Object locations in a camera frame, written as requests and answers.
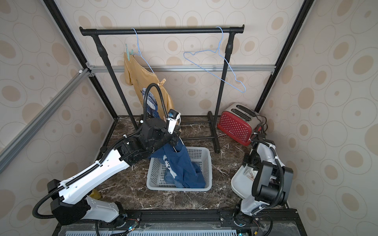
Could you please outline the red polka dot toaster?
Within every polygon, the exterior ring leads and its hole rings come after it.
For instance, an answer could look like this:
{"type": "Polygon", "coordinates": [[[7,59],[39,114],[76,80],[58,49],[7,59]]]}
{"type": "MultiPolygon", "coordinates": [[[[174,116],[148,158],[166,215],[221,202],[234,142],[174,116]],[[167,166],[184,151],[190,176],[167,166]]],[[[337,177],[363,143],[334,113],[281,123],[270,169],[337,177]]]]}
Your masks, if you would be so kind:
{"type": "Polygon", "coordinates": [[[262,117],[241,103],[233,103],[225,109],[217,124],[219,130],[244,146],[251,143],[254,133],[263,130],[262,126],[262,117]]]}

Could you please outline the white plastic bin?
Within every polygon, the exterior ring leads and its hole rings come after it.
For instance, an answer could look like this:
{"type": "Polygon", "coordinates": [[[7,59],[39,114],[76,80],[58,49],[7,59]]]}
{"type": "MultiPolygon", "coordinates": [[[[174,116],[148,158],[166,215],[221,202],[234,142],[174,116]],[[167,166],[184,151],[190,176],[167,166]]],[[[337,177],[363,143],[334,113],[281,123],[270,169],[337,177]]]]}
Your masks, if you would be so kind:
{"type": "Polygon", "coordinates": [[[252,194],[252,186],[257,175],[252,167],[241,166],[231,180],[231,188],[241,199],[246,199],[252,194]]]}

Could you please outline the yellow object on table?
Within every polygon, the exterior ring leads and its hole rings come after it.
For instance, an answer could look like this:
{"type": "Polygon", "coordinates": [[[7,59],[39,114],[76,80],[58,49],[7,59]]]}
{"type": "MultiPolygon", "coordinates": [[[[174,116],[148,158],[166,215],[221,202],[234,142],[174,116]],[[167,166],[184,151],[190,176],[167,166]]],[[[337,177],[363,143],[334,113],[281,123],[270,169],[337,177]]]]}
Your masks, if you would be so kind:
{"type": "Polygon", "coordinates": [[[93,189],[91,191],[91,193],[89,194],[89,196],[95,200],[100,200],[101,199],[101,194],[99,191],[97,191],[96,189],[93,189]]]}

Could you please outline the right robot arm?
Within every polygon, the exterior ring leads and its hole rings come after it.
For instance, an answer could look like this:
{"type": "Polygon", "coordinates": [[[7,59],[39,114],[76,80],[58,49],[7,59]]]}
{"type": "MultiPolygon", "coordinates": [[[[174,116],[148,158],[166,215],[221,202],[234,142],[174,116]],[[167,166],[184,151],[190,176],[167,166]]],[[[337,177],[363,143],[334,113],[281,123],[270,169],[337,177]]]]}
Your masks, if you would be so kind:
{"type": "Polygon", "coordinates": [[[293,170],[279,159],[273,141],[253,139],[251,144],[231,180],[233,192],[241,198],[233,215],[237,226],[246,225],[262,210],[284,206],[294,177],[293,170]]]}

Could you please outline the teal plastic clothespin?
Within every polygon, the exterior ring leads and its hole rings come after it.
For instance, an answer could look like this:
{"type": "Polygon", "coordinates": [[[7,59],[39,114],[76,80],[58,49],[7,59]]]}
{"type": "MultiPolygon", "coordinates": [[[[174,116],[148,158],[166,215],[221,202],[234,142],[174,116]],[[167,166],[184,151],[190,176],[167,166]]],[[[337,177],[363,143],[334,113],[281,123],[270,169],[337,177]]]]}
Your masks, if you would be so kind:
{"type": "Polygon", "coordinates": [[[125,47],[126,47],[127,60],[130,61],[131,56],[134,55],[134,50],[133,49],[130,50],[127,44],[125,44],[125,47]]]}

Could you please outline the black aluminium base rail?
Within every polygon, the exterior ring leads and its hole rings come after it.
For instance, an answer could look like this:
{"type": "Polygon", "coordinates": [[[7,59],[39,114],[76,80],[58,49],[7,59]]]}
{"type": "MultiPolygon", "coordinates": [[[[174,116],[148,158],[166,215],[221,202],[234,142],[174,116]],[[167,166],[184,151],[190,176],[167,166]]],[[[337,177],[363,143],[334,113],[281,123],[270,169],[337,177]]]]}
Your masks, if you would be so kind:
{"type": "Polygon", "coordinates": [[[297,210],[292,208],[263,209],[254,215],[234,209],[165,209],[125,210],[119,202],[65,207],[53,210],[59,224],[54,236],[65,236],[68,230],[76,235],[132,236],[138,233],[158,235],[215,235],[231,230],[232,235],[305,236],[307,233],[297,210]]]}

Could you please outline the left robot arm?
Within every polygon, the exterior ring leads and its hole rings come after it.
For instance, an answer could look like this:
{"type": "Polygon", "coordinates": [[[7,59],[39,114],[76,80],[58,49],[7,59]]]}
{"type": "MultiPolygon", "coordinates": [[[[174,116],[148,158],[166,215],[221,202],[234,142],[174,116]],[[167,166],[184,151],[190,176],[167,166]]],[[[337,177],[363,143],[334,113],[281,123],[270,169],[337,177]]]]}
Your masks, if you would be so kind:
{"type": "Polygon", "coordinates": [[[115,174],[150,157],[164,145],[175,146],[180,140],[179,135],[177,120],[147,120],[137,134],[124,137],[109,147],[101,160],[60,183],[50,182],[53,216],[62,225],[82,219],[118,224],[125,216],[121,204],[96,200],[89,196],[89,192],[115,174]]]}

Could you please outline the yellow plastic clothespin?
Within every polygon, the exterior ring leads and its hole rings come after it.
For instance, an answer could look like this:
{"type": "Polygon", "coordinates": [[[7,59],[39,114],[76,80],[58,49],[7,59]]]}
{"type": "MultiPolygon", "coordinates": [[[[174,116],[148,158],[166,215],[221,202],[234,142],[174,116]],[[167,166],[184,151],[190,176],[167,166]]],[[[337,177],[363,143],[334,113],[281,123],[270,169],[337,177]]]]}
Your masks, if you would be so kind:
{"type": "Polygon", "coordinates": [[[158,86],[159,87],[162,87],[166,82],[166,79],[162,79],[159,83],[158,83],[158,86]]]}

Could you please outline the mustard yellow t-shirt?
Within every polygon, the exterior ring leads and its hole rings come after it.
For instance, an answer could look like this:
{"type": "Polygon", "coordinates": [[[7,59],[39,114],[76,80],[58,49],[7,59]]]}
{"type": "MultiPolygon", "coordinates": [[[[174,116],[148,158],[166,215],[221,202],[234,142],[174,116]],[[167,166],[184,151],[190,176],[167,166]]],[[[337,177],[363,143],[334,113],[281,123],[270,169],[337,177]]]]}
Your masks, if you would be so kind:
{"type": "MultiPolygon", "coordinates": [[[[124,53],[124,69],[125,69],[125,83],[129,86],[133,86],[138,96],[140,103],[144,101],[144,94],[147,87],[151,84],[158,84],[160,80],[156,76],[143,68],[134,58],[131,56],[131,60],[127,60],[127,55],[124,53]]],[[[166,111],[174,108],[174,103],[171,96],[168,94],[164,86],[159,87],[163,97],[166,111]]],[[[162,102],[159,93],[156,88],[151,88],[147,99],[147,115],[153,118],[165,119],[164,111],[162,108],[162,102]]]]}

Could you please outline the navy blue t-shirt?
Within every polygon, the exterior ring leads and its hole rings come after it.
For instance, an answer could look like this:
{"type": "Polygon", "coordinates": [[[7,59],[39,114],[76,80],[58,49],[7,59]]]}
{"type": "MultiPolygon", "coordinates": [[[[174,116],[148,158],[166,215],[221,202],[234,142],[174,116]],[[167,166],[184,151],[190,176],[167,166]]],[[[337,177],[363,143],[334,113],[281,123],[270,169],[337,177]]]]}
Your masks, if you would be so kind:
{"type": "Polygon", "coordinates": [[[164,145],[151,155],[166,167],[164,180],[176,188],[205,188],[206,181],[201,168],[191,161],[186,146],[164,145]]]}

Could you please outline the white plastic basket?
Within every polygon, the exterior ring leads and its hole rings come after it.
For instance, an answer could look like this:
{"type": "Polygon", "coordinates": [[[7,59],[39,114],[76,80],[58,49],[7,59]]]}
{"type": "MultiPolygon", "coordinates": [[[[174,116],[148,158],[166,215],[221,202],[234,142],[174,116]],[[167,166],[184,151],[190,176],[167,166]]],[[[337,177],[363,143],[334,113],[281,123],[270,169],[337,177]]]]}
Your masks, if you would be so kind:
{"type": "Polygon", "coordinates": [[[147,188],[161,191],[208,191],[212,187],[210,151],[205,147],[164,146],[150,158],[147,188]]]}

